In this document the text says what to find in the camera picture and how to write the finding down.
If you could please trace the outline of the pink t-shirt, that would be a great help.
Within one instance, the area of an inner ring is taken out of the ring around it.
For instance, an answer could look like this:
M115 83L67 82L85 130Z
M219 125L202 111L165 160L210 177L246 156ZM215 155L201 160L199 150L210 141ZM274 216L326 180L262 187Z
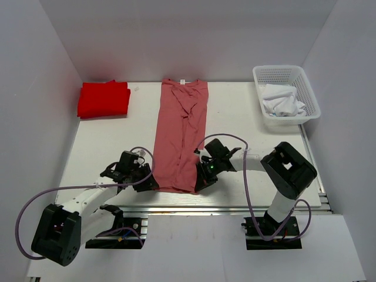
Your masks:
M162 80L153 157L160 192L194 193L199 158L195 148L206 134L207 82Z

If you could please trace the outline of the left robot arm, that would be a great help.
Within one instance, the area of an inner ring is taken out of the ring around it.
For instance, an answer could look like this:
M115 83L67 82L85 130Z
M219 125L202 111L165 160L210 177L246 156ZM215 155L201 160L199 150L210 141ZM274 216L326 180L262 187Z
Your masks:
M91 187L63 202L50 204L42 212L31 249L45 259L67 266L81 245L100 237L135 230L124 223L121 208L108 201L131 186L137 192L157 188L154 165L146 163L150 152L134 147L122 152L119 161L108 165Z

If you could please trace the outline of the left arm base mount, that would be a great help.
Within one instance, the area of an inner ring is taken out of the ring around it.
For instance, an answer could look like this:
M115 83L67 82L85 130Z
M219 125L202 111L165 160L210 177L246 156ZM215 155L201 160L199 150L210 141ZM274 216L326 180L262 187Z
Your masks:
M86 249L140 250L146 240L147 218L131 216L114 205L104 205L101 211L115 218L111 229L85 243Z

